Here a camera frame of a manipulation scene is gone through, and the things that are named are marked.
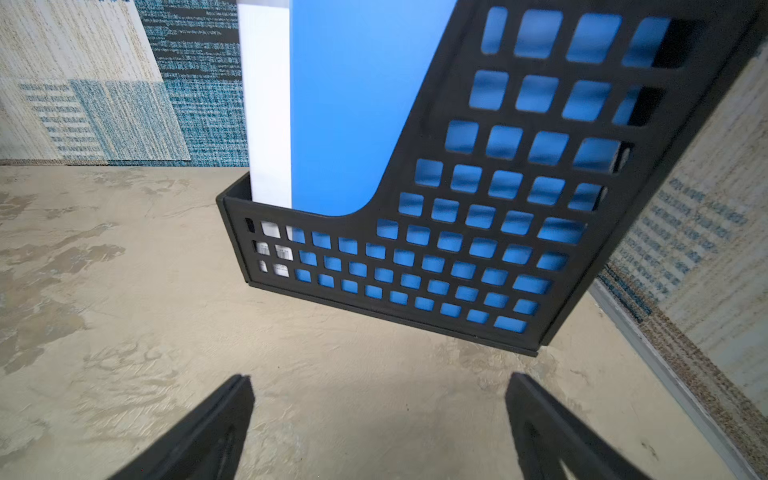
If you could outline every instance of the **beige floor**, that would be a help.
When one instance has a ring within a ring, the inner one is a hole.
[[[732,478],[589,296],[532,359],[248,287],[242,173],[0,168],[0,477],[106,478],[241,372],[239,478],[520,478],[521,370],[654,478]]]

